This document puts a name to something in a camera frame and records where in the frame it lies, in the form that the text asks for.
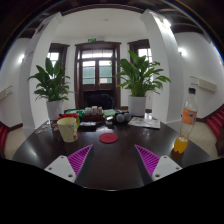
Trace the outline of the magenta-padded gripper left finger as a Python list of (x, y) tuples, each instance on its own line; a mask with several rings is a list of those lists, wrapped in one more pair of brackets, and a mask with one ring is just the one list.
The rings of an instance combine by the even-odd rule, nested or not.
[(60, 155), (45, 168), (45, 171), (74, 183), (81, 172), (91, 148), (92, 145), (88, 145), (69, 156)]

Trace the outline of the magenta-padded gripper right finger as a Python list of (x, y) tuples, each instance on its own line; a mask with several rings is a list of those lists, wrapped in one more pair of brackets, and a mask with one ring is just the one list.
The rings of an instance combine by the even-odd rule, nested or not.
[(138, 165), (144, 182), (154, 182), (181, 170), (181, 167), (167, 155), (158, 156), (139, 145), (135, 148), (140, 157)]

